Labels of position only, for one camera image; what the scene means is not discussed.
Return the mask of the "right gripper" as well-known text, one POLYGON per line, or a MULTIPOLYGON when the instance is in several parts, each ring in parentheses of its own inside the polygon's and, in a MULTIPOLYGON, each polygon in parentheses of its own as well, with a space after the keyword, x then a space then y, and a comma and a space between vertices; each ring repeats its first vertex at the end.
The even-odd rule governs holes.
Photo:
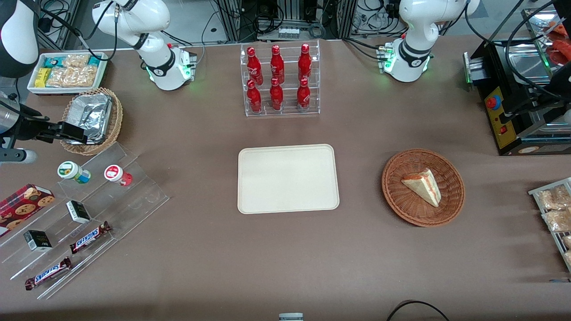
MULTIPOLYGON (((20 117, 20 104, 0 104, 0 134, 8 132, 19 121, 18 140, 39 140, 53 143, 54 140, 87 142, 84 129, 73 124, 60 121, 52 123, 49 118, 20 117)), ((37 153, 30 149, 2 149, 0 151, 1 163, 34 163, 37 153)))

